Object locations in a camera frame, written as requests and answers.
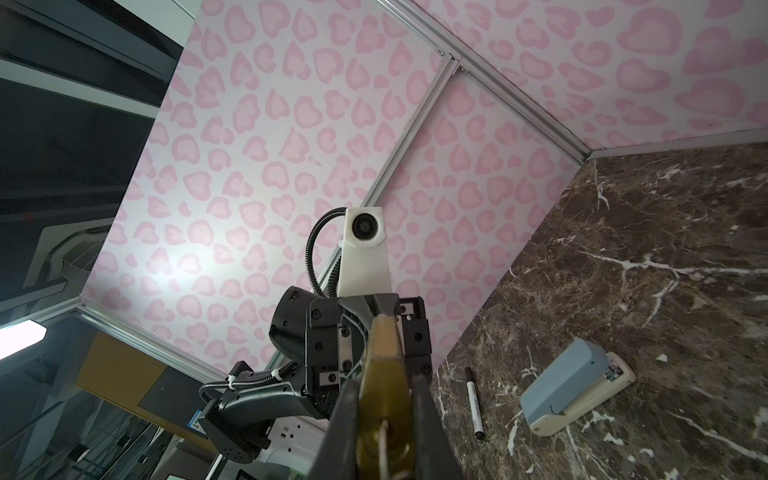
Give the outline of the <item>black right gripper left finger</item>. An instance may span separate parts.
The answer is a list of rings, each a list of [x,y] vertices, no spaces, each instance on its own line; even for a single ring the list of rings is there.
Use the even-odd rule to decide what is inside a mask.
[[[308,480],[358,478],[356,445],[360,381],[348,380],[339,395]]]

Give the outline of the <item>brass padlock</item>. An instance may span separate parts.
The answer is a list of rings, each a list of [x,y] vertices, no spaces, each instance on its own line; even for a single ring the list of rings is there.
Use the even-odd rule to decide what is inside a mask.
[[[393,316],[372,322],[358,396],[356,461],[361,479],[391,479],[415,468],[410,383]]]

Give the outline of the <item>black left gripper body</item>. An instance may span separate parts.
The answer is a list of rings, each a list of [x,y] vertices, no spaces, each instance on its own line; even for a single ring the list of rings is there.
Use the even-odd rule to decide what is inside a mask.
[[[410,377],[433,375],[432,346],[424,300],[395,293],[311,301],[305,327],[305,384],[338,387],[362,373],[373,321],[395,320]]]

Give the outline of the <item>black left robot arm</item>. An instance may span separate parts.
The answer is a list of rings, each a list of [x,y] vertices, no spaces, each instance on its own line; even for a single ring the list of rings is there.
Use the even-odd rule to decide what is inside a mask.
[[[430,376],[432,347],[425,302],[395,293],[327,297],[291,286],[280,299],[269,338],[287,363],[275,373],[237,362],[227,379],[199,388],[199,423],[228,460],[249,463],[266,450],[275,420],[328,419],[343,385],[363,376],[374,319],[390,314],[401,330],[409,376]]]

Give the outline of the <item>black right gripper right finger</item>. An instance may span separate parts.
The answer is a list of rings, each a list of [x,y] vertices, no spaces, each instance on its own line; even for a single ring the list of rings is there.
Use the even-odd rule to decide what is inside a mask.
[[[411,378],[411,412],[415,438],[415,464],[411,479],[463,479],[462,468],[443,428],[429,382],[423,375]]]

